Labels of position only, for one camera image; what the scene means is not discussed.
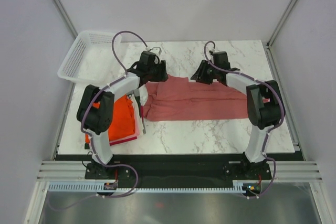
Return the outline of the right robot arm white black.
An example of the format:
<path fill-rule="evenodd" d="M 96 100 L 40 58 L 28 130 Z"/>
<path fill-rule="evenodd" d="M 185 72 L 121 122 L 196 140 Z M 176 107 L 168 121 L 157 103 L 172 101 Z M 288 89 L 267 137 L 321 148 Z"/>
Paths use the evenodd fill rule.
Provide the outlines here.
<path fill-rule="evenodd" d="M 252 131 L 248 146 L 244 151 L 247 162 L 240 166 L 241 174 L 248 179 L 259 173 L 258 163 L 267 159 L 266 145 L 269 134 L 284 121 L 285 108 L 277 81 L 260 81 L 238 68 L 232 68 L 225 51 L 210 51 L 211 58 L 202 60 L 193 81 L 211 84 L 217 80 L 246 95 L 247 114 Z"/>

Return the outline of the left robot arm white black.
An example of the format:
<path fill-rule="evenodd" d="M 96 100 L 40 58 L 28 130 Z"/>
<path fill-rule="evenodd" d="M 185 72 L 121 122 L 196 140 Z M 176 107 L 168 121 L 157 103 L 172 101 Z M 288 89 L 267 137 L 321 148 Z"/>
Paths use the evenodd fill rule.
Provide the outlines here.
<path fill-rule="evenodd" d="M 147 82 L 168 79 L 166 62 L 160 59 L 161 52 L 160 47 L 143 51 L 139 61 L 127 70 L 125 76 L 102 88 L 90 84 L 83 92 L 76 118 L 81 123 L 81 132 L 89 136 L 93 160 L 99 163 L 97 173 L 103 178 L 111 178 L 115 173 L 115 165 L 110 162 L 113 153 L 108 138 L 114 104 Z"/>

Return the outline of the dusty pink t-shirt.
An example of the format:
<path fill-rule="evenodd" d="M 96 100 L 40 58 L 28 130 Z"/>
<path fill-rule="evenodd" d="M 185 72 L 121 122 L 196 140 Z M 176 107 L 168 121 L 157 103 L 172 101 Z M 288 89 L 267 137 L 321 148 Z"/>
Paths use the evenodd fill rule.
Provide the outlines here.
<path fill-rule="evenodd" d="M 148 82 L 144 117 L 152 122 L 235 120 L 248 118 L 246 95 L 214 82 L 190 82 L 169 76 L 166 82 Z"/>

